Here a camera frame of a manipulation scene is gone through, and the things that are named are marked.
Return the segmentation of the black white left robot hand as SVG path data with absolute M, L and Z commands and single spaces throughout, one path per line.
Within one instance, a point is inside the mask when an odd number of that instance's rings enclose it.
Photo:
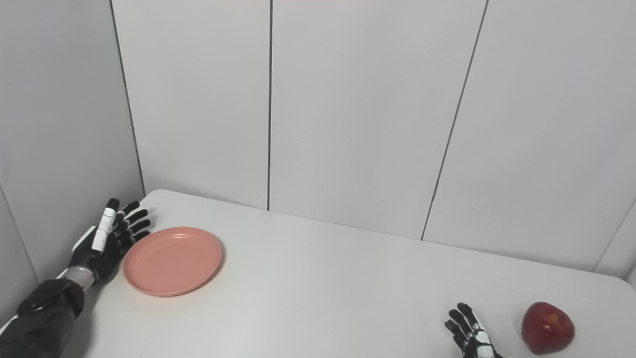
M 120 200 L 111 198 L 97 226 L 89 228 L 73 246 L 62 277 L 84 288 L 108 281 L 129 250 L 149 235 L 151 224 L 149 211 L 141 208 L 140 201 L 120 207 Z

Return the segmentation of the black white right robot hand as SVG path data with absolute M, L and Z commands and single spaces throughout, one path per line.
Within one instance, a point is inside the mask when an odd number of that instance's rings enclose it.
M 501 358 L 484 325 L 467 303 L 459 302 L 448 311 L 445 328 L 452 333 L 455 344 L 464 358 Z

